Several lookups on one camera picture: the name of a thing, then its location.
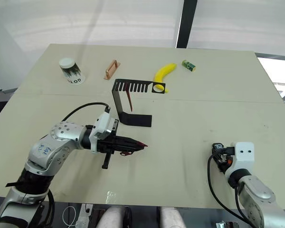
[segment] robotic arm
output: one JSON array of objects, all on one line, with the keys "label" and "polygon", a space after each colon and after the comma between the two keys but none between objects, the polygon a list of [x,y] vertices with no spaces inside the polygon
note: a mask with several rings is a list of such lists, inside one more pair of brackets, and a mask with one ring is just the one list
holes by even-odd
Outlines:
[{"label": "robotic arm", "polygon": [[257,228],[285,228],[285,212],[276,203],[275,194],[256,176],[251,175],[254,163],[254,145],[239,142],[224,148],[212,145],[212,156],[225,174],[229,185],[237,189],[247,219]]},{"label": "robotic arm", "polygon": [[108,168],[114,151],[122,156],[144,149],[145,144],[131,138],[116,136],[118,120],[110,118],[109,109],[100,115],[94,125],[80,126],[68,121],[57,123],[48,135],[30,150],[24,169],[11,187],[0,207],[0,227],[43,228],[39,224],[46,195],[53,198],[49,186],[55,174],[75,149],[90,149],[105,153],[103,169]]}]

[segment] beige tabletop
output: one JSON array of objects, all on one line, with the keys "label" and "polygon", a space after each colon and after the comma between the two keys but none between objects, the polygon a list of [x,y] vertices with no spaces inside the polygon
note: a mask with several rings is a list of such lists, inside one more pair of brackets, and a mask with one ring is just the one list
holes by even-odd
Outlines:
[{"label": "beige tabletop", "polygon": [[[58,61],[75,58],[86,76],[69,85]],[[103,80],[113,59],[121,62]],[[188,60],[196,71],[185,69]],[[285,104],[253,52],[146,47],[50,45],[0,114],[0,196],[20,175],[31,146],[76,107],[106,102],[118,118],[111,89],[116,78],[152,80],[167,63],[167,94],[132,93],[133,113],[152,114],[152,127],[120,124],[117,135],[148,145],[143,151],[112,156],[74,151],[50,186],[56,201],[220,208],[207,183],[213,143],[255,144],[254,175],[285,209]],[[123,109],[131,112],[122,93]],[[104,108],[87,107],[70,120],[93,124]],[[233,190],[213,163],[214,191],[235,208]]]}]

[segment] white cup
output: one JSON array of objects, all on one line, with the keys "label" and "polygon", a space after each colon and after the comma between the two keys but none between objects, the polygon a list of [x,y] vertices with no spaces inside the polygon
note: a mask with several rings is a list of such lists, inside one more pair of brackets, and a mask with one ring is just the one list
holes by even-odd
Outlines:
[{"label": "white cup", "polygon": [[85,81],[86,77],[81,74],[81,71],[73,58],[62,58],[59,61],[59,65],[64,76],[71,85],[79,85]]}]

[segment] banana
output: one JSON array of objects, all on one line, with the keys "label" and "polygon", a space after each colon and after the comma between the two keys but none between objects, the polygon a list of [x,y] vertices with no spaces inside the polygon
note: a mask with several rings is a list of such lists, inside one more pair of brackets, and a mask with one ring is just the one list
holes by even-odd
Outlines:
[{"label": "banana", "polygon": [[[161,68],[157,73],[155,74],[154,77],[154,82],[162,82],[162,79],[169,74],[171,71],[173,71],[176,68],[175,63],[170,63],[165,65],[163,68]],[[156,88],[160,89],[161,91],[163,90],[162,85],[156,85]]]}]

